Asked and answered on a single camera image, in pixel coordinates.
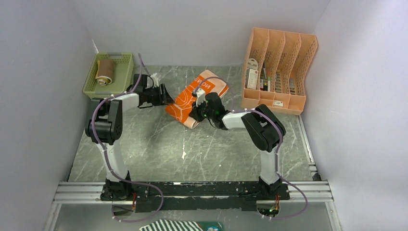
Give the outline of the orange and cream towel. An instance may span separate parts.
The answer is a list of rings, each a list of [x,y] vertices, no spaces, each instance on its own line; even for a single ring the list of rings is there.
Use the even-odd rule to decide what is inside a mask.
[[[165,111],[170,116],[190,129],[194,129],[199,123],[196,119],[189,116],[189,113],[192,111],[192,104],[196,102],[193,91],[197,87],[206,94],[216,92],[219,97],[223,97],[229,90],[229,86],[224,80],[220,79],[210,70],[204,70],[176,97],[173,104],[165,108]]]

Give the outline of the green perforated plastic basket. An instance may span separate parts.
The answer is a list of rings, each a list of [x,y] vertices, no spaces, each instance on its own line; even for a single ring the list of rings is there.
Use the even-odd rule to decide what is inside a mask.
[[[94,57],[83,93],[91,99],[122,93],[133,83],[133,69],[133,54],[99,52]]]

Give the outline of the yellow brown bear towel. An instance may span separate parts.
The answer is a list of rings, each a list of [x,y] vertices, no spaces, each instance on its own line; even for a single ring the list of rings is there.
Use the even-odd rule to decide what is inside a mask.
[[[116,64],[112,59],[102,59],[97,61],[97,73],[95,79],[101,86],[110,85],[114,79]]]

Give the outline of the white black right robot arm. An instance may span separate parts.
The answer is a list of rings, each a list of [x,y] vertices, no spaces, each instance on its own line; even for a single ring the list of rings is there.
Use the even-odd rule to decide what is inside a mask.
[[[252,109],[226,110],[221,98],[215,92],[206,94],[201,89],[192,93],[195,101],[191,104],[189,116],[221,130],[244,128],[261,154],[260,194],[272,199],[282,184],[278,173],[278,152],[286,134],[285,127],[269,108],[260,104]]]

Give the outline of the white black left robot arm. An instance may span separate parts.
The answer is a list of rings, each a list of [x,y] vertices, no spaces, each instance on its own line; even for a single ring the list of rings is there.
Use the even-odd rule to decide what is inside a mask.
[[[132,108],[145,109],[174,102],[157,76],[157,73],[135,74],[136,83],[125,92],[91,100],[85,133],[96,144],[104,160],[106,179],[102,201],[129,200],[137,196],[119,142],[123,132],[123,113]]]

